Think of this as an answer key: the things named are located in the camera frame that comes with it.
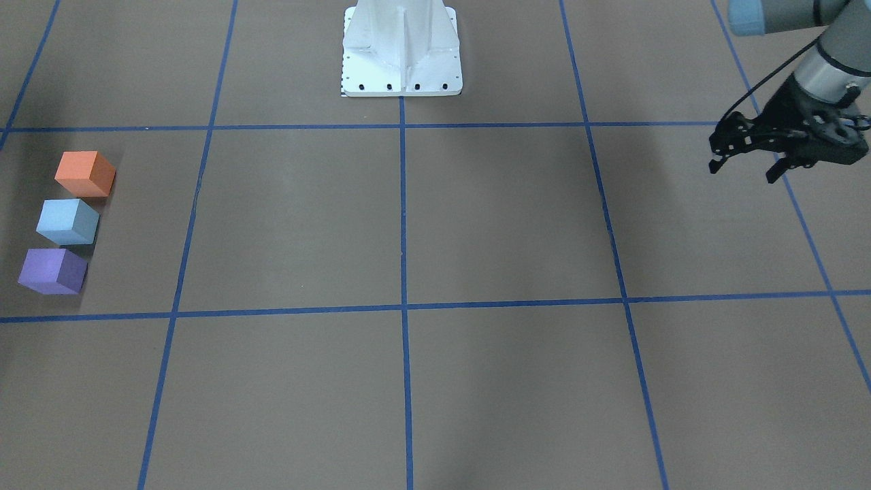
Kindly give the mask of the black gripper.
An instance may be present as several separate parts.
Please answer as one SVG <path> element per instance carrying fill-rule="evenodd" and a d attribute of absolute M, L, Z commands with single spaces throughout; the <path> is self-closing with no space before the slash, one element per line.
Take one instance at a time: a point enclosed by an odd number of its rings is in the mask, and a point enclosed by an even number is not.
<path fill-rule="evenodd" d="M 790 76 L 755 118 L 731 110 L 716 124 L 709 137 L 709 173 L 717 174 L 728 159 L 752 151 L 780 155 L 766 171 L 768 184 L 797 165 L 855 164 L 869 152 L 864 135 L 869 118 L 856 103 L 860 95 L 858 83 L 849 82 L 837 102 L 821 101 Z"/>

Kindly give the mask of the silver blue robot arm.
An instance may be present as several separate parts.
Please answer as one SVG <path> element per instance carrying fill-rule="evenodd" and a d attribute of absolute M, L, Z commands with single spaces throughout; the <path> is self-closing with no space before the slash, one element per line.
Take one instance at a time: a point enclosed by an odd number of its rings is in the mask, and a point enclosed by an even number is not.
<path fill-rule="evenodd" d="M 766 171 L 774 183 L 787 171 L 818 163 L 853 165 L 869 153 L 869 116 L 858 99 L 869 91 L 868 1 L 731 1 L 727 21 L 738 37 L 815 30 L 782 68 L 792 71 L 751 118 L 732 105 L 710 134 L 710 173 L 743 153 L 778 159 Z"/>

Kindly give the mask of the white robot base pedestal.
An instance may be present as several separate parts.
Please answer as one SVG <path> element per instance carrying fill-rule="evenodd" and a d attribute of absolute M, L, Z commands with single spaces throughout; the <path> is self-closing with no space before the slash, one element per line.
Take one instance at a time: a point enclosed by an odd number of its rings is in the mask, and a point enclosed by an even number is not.
<path fill-rule="evenodd" d="M 444 2 L 358 1 L 343 21 L 343 97 L 463 92 L 457 13 Z"/>

